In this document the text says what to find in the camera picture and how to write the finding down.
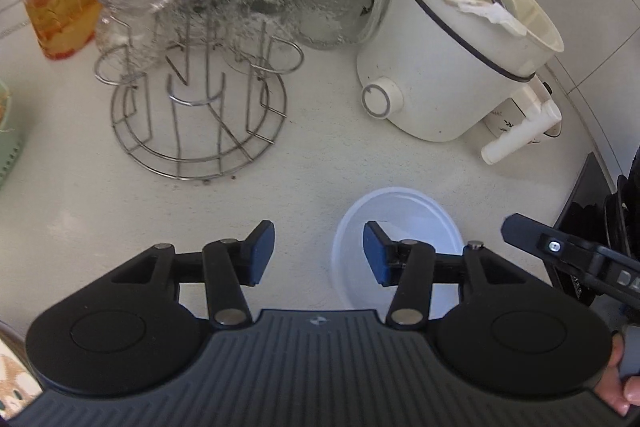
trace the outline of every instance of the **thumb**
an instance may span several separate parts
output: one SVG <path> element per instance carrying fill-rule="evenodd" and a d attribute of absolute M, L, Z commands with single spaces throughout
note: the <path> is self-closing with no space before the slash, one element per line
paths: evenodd
<path fill-rule="evenodd" d="M 594 388 L 595 393 L 620 416 L 626 415 L 629 402 L 623 395 L 617 367 L 607 367 Z"/>
<path fill-rule="evenodd" d="M 630 377 L 625 382 L 625 398 L 633 405 L 640 405 L 640 377 Z"/>

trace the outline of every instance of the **stemmed glass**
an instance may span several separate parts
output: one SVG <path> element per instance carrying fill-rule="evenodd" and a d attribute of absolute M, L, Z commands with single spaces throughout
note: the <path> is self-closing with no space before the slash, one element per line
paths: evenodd
<path fill-rule="evenodd" d="M 297 35 L 296 0 L 231 0 L 227 21 L 225 59 L 231 67 L 247 72 L 249 64 L 261 65 L 266 57 L 276 69 L 291 65 L 292 47 L 281 40 Z"/>
<path fill-rule="evenodd" d="M 174 0 L 99 0 L 104 9 L 95 40 L 108 61 L 127 74 L 145 71 L 164 56 L 169 41 L 166 9 Z"/>

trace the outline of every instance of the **white plastic bowl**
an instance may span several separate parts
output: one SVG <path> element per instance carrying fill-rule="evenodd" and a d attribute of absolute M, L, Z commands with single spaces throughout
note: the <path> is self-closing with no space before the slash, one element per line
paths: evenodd
<path fill-rule="evenodd" d="M 367 221 L 377 221 L 394 241 L 417 239 L 438 253 L 462 254 L 464 243 L 453 220 L 431 198 L 417 190 L 387 187 L 360 198 L 344 215 L 334 237 L 332 281 L 345 308 L 375 309 L 384 320 L 396 291 L 376 282 L 362 247 Z M 431 296 L 430 318 L 442 317 L 458 304 L 455 284 L 437 284 Z"/>

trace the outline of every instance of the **white plastic tube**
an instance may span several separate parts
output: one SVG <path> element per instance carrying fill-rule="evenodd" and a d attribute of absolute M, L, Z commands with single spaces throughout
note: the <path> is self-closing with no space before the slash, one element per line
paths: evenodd
<path fill-rule="evenodd" d="M 512 152 L 524 147 L 536 136 L 543 134 L 562 120 L 562 114 L 553 100 L 547 100 L 535 116 L 528 116 L 499 138 L 482 147 L 482 159 L 489 165 L 498 163 Z"/>

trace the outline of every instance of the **black stripe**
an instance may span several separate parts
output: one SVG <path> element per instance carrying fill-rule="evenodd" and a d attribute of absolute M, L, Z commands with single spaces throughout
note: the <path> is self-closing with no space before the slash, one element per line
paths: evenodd
<path fill-rule="evenodd" d="M 517 74 L 510 73 L 509 71 L 505 70 L 504 68 L 501 68 L 500 66 L 498 66 L 498 64 L 496 64 L 490 58 L 487 58 L 484 55 L 482 55 L 471 44 L 466 42 L 465 39 L 463 39 L 455 31 L 453 31 L 451 28 L 449 28 L 449 26 L 447 26 L 447 23 L 444 22 L 440 17 L 438 17 L 436 15 L 436 13 L 431 8 L 429 8 L 425 4 L 425 2 L 423 0 L 414 0 L 414 1 L 416 1 L 418 3 L 418 6 L 420 8 L 422 8 L 422 11 L 425 12 L 429 17 L 431 17 L 431 19 L 438 26 L 440 26 L 441 29 L 446 31 L 446 33 L 449 35 L 449 37 L 454 39 L 458 44 L 460 44 L 460 46 L 462 46 L 464 49 L 466 49 L 475 58 L 477 58 L 478 60 L 481 60 L 482 62 L 484 62 L 492 70 L 496 71 L 497 73 L 500 73 L 502 76 L 506 76 L 510 80 L 515 80 L 516 82 L 529 82 L 533 78 L 533 76 L 535 75 L 535 73 L 531 73 L 529 76 L 518 76 Z"/>

